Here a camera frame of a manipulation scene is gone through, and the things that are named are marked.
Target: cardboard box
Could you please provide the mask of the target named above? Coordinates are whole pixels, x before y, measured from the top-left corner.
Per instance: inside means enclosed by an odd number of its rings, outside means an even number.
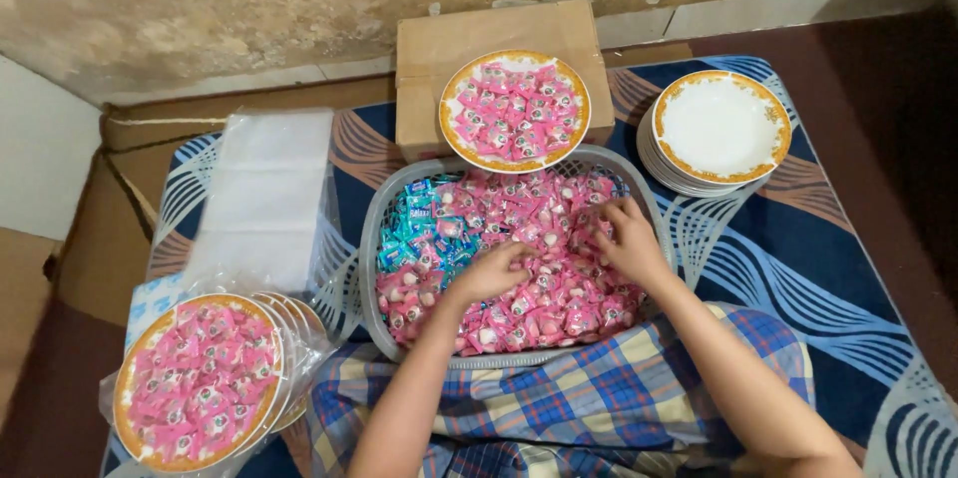
[[[400,20],[396,142],[406,162],[453,154],[439,127],[443,89],[463,65],[501,49],[541,51],[576,70],[592,101],[583,142],[605,144],[615,118],[592,5],[566,0]]]

